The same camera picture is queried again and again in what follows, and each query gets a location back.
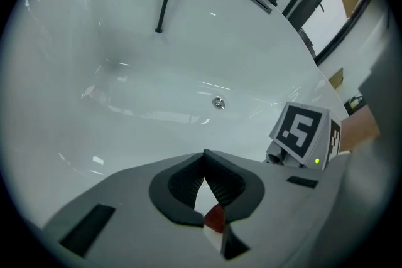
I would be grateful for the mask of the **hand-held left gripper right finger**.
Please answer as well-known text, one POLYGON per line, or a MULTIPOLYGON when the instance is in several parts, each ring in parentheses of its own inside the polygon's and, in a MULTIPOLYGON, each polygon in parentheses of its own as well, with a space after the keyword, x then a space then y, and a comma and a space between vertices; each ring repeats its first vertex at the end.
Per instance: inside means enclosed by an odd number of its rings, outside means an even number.
POLYGON ((264 196, 264 185, 254 173, 210 150, 204 151, 204 178, 218 201, 204 216, 204 224, 222 234, 220 253, 233 259, 249 250, 232 231, 231 223, 248 218, 264 196))

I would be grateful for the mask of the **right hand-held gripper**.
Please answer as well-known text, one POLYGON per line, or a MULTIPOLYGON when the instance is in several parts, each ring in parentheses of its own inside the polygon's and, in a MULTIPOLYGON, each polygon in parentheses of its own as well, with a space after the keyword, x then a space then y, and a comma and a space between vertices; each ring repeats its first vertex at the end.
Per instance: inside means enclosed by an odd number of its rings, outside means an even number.
POLYGON ((329 109, 288 102, 269 135, 266 162, 323 171, 339 153, 341 132, 329 109))

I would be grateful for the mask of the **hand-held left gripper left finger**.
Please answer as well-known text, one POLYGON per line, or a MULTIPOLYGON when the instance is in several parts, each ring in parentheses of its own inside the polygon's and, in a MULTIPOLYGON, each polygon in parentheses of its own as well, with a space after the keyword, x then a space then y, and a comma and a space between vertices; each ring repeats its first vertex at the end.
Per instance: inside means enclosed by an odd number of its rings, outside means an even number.
POLYGON ((197 194, 203 182, 204 155, 197 153, 156 174, 149 186, 149 197, 171 222, 203 227, 204 217, 195 211, 197 194))

